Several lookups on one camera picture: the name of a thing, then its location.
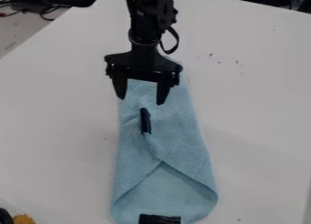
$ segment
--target white tabletop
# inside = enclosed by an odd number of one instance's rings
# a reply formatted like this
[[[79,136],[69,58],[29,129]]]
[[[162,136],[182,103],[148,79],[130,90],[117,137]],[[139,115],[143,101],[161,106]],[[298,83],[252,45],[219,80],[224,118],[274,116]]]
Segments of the white tabletop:
[[[220,201],[201,223],[293,224],[311,171],[311,15],[176,0],[182,61]],[[74,8],[0,61],[0,198],[39,224],[112,223],[125,0]]]

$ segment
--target blue towel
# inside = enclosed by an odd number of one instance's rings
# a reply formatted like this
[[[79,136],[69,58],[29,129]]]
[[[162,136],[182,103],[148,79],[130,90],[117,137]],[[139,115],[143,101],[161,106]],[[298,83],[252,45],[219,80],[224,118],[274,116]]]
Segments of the blue towel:
[[[129,80],[120,102],[120,138],[111,214],[117,224],[138,224],[140,214],[204,218],[217,203],[216,185],[186,84],[156,105],[156,84]],[[140,109],[152,134],[141,134]]]

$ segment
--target black cable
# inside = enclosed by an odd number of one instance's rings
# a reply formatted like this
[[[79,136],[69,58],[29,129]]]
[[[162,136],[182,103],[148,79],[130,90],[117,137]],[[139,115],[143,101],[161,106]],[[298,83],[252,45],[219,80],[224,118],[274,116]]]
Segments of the black cable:
[[[49,7],[45,8],[43,11],[41,11],[40,16],[44,20],[52,22],[52,21],[54,21],[54,18],[48,18],[48,17],[45,17],[45,15],[50,14],[59,8],[70,8],[70,7],[71,6],[67,6],[67,5],[49,6]]]
[[[13,4],[9,4],[9,5],[2,5],[0,6],[0,9],[1,8],[4,8],[4,7],[8,7],[8,6],[12,6]],[[0,15],[0,17],[8,17],[8,16],[11,16],[11,15],[16,15],[17,13],[21,12],[20,10],[17,10],[13,13],[10,13],[10,14],[4,14],[4,15]]]
[[[14,3],[15,1],[17,1],[17,0],[1,0],[0,5],[11,4],[11,3]]]

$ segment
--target microfiber cloth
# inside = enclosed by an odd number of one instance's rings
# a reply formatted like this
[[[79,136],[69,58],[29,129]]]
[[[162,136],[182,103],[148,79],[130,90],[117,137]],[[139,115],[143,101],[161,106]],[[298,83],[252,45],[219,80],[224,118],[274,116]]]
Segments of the microfiber cloth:
[[[141,108],[151,115],[151,134],[142,135]],[[181,217],[183,224],[207,216],[217,202],[216,185],[186,84],[157,106],[154,83],[128,80],[119,119],[116,224],[138,224],[141,214]]]

